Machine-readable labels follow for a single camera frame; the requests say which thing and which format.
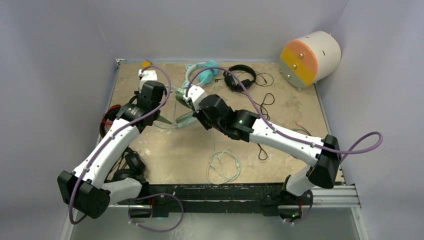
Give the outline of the mint green headphones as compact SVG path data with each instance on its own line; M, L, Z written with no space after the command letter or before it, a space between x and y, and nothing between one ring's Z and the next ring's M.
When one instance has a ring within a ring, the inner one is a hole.
M182 128L188 127L194 124L196 121L196 118L193 116L192 111L189 111L178 117L176 117L176 113L177 113L177 104L175 103L174 110L173 110L173 121L169 121L166 118L163 118L162 120L158 120L170 126L161 126L161 125L158 125L157 123L154 123L153 125L162 130L173 130L173 129L182 129ZM240 159L229 149L217 151L215 141L211 134L208 135L208 139L211 143L212 149L211 149L211 154L208 161L208 166L205 171L205 176L207 180L213 185L223 185L223 184L230 183L236 180L240 176L241 169L242 169ZM222 159L222 155L228 155L234 159L234 163L236 167L236 172L234 173L234 175L232 176L226 175L224 170L224 161ZM211 169L213 169L221 177L222 181L216 182L210 178Z

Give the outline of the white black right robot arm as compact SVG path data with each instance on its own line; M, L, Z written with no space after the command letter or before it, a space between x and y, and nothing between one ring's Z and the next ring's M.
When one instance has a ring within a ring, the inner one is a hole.
M304 135L278 125L267 125L256 113L232 110L217 94L188 94L194 115L206 130L214 128L232 140L265 145L303 161L306 167L289 175L280 196L288 204L294 203L313 187L332 189L341 161L338 139Z

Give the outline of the red headphones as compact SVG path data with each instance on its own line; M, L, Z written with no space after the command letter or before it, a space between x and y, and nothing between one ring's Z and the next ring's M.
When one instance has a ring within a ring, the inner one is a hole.
M109 127L112 126L112 123L116 119L116 115L120 111L121 107L122 106L120 104L112 105L106 113L103 114L99 125L99 134L101 138L106 135Z

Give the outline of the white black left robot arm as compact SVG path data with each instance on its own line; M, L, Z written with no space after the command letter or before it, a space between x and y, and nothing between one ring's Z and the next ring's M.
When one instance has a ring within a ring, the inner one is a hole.
M92 153L73 171L62 171L57 183L69 210L76 209L92 219L100 217L111 204L131 199L146 203L149 191L142 177L128 174L124 179L106 182L109 171L121 154L160 115L160 102L166 92L163 83L147 80L135 95L137 102L123 105L111 129Z

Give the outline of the black blue gaming headphones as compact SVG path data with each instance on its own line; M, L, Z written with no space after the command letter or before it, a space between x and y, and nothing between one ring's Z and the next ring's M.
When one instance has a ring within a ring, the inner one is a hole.
M147 166L139 153L127 147L112 165L105 182L117 182L126 178L144 178L146 169Z

